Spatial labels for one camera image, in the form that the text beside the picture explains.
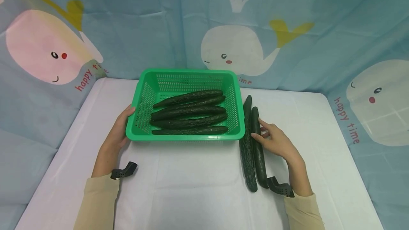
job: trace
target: white crown drawing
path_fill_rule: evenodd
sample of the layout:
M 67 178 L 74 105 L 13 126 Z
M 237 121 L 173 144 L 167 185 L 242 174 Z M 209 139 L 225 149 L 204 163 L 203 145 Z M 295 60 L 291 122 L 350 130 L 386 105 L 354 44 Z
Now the white crown drawing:
M 241 12 L 244 4 L 249 0 L 229 0 L 232 12 Z

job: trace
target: fabric backdrop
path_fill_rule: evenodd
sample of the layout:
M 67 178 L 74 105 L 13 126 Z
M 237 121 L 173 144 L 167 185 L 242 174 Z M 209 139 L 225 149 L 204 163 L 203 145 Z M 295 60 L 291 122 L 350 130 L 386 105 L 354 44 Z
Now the fabric backdrop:
M 0 230 L 95 80 L 151 67 L 323 93 L 384 228 L 406 229 L 408 15 L 408 0 L 0 0 Z

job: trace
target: dark green cucumber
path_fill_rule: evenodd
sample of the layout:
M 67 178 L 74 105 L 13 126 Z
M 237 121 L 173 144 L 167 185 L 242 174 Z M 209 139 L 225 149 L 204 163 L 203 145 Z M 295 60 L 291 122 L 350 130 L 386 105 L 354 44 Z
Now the dark green cucumber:
M 220 106 L 196 106 L 183 109 L 167 110 L 164 112 L 155 112 L 151 115 L 151 120 L 174 119 L 175 117 L 196 116 L 196 115 L 214 115 L 225 113 L 226 109 Z
M 251 192 L 257 191 L 257 181 L 255 176 L 255 160 L 253 150 L 251 149 L 251 132 L 250 132 L 250 116 L 251 116 L 251 96 L 249 95 L 244 102 L 244 125 L 246 132 L 243 138 L 240 139 L 240 157 L 241 165 L 243 167 L 244 179 L 247 188 Z
M 251 110 L 251 132 L 261 135 L 260 123 L 258 122 L 258 108 L 256 106 Z M 253 138 L 251 138 L 251 142 L 253 146 L 253 156 L 255 158 L 255 169 L 258 183 L 262 187 L 268 188 L 263 146 Z
M 210 126 L 218 124 L 219 122 L 223 122 L 224 120 L 228 119 L 228 115 L 226 113 L 212 115 L 208 117 L 203 117 L 200 119 L 183 119 L 183 120 L 159 120 L 159 121 L 152 121 L 151 125 L 169 129 L 169 130 L 183 130 L 183 129 L 191 129 L 203 126 Z
M 243 111 L 244 111 L 244 118 L 248 118 L 250 119 L 250 115 L 251 115 L 251 96 L 247 96 L 244 104 L 243 104 Z
M 153 130 L 153 135 L 210 135 L 210 134 L 223 134 L 229 129 L 226 126 L 210 126 L 201 127 L 187 130 Z
M 220 95 L 223 95 L 222 90 L 195 91 L 193 93 L 185 93 L 182 95 L 164 99 L 163 101 L 154 104 L 153 108 L 155 109 L 155 108 L 162 107 L 162 106 L 171 106 L 171 105 L 177 105 L 177 104 L 182 104 L 182 103 L 188 103 L 191 101 L 197 101 L 197 100 L 220 96 Z
M 217 96 L 217 97 L 213 97 L 209 99 L 195 101 L 193 103 L 187 103 L 187 104 L 182 104 L 182 105 L 177 105 L 177 106 L 168 106 L 164 109 L 154 112 L 153 114 L 158 114 L 159 112 L 165 112 L 167 110 L 184 109 L 184 108 L 190 108 L 194 106 L 213 106 L 213 105 L 222 103 L 225 98 L 226 96 L 222 95 L 222 96 Z

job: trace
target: white table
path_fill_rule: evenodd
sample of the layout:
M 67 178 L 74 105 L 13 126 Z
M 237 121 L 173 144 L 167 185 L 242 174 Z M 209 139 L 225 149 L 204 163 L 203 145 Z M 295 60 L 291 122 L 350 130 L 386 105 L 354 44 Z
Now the white table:
M 98 149 L 118 114 L 132 101 L 137 81 L 98 80 L 38 186 L 16 230 L 72 230 Z M 242 88 L 260 116 L 277 124 L 304 157 L 327 230 L 382 230 L 325 96 Z M 287 168 L 265 153 L 267 176 L 288 182 Z M 289 229 L 283 198 L 244 183 L 238 141 L 132 142 L 116 230 Z

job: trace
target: hand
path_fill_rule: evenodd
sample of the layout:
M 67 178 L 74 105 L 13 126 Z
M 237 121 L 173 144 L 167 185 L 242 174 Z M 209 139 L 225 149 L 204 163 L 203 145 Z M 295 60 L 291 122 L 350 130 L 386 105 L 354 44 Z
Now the hand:
M 125 135 L 126 123 L 128 117 L 134 112 L 135 108 L 131 108 L 129 105 L 124 111 L 121 112 L 121 114 L 119 114 L 114 125 L 112 126 L 111 131 L 108 133 L 103 146 L 121 149 L 128 142 L 128 138 Z
M 262 135 L 252 133 L 251 136 L 262 144 L 265 149 L 275 155 L 283 157 L 287 162 L 289 160 L 298 160 L 301 158 L 296 147 L 280 128 L 275 124 L 269 125 L 260 118 L 258 119 L 258 122 L 263 126 L 261 131 L 267 132 Z

